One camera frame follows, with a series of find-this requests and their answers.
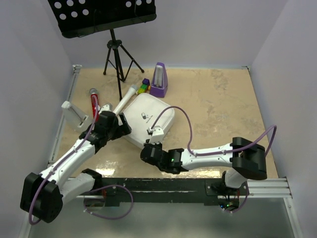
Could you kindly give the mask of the grey medicine case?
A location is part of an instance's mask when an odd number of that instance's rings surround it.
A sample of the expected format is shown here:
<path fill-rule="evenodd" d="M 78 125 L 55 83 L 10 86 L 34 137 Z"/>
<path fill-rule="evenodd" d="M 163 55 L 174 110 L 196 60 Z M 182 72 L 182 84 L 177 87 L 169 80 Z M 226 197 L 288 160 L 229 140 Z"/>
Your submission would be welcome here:
<path fill-rule="evenodd" d="M 164 130 L 164 136 L 173 125 L 175 118 L 174 109 L 162 100 L 146 93 L 138 95 L 124 110 L 123 113 L 130 125 L 132 132 L 124 138 L 140 149 L 144 148 L 146 140 L 150 138 L 147 129 L 159 125 Z"/>

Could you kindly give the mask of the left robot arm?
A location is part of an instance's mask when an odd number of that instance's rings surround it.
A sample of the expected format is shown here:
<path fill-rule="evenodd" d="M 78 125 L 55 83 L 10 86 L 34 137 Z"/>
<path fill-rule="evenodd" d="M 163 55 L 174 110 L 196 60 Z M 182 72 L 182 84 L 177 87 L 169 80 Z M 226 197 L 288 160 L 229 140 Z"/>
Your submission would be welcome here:
<path fill-rule="evenodd" d="M 110 140 L 129 135 L 131 131 L 124 113 L 116 115 L 102 111 L 57 162 L 39 174 L 30 173 L 24 180 L 20 201 L 20 208 L 28 212 L 29 223 L 37 224 L 33 217 L 50 223 L 63 205 L 78 195 L 100 193 L 103 188 L 101 174 L 85 169 L 76 178 L 71 175 Z"/>

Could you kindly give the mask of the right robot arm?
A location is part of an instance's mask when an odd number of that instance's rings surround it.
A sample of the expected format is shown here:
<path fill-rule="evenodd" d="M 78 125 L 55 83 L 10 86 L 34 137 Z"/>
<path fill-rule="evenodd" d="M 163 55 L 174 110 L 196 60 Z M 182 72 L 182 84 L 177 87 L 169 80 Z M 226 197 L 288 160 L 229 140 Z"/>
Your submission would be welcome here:
<path fill-rule="evenodd" d="M 229 170 L 220 183 L 222 192 L 227 195 L 233 194 L 249 179 L 267 179 L 265 148 L 242 137 L 234 137 L 232 142 L 219 147 L 194 151 L 182 148 L 164 151 L 160 143 L 147 143 L 140 158 L 170 174 L 198 168 L 227 167 Z"/>

